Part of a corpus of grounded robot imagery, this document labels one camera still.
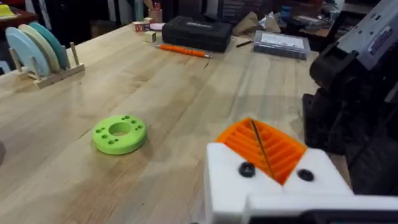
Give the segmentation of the left gripper white and orange right finger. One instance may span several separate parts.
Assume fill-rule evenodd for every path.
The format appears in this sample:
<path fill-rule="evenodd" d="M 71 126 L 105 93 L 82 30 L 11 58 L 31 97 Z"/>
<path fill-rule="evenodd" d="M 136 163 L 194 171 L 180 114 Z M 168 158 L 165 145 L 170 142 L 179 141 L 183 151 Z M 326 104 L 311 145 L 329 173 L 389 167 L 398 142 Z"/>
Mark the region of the left gripper white and orange right finger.
<path fill-rule="evenodd" d="M 269 175 L 286 193 L 353 195 L 328 155 L 258 120 L 251 121 Z"/>

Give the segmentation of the left gripper white and orange left finger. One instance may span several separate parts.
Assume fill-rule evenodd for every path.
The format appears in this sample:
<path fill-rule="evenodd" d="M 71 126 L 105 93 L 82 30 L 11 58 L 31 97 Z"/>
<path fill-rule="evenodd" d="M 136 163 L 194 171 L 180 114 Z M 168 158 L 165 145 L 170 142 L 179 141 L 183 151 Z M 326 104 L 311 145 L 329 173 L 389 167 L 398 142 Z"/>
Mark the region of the left gripper white and orange left finger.
<path fill-rule="evenodd" d="M 241 223 L 250 195 L 282 194 L 268 172 L 251 118 L 225 129 L 206 146 L 205 223 Z"/>

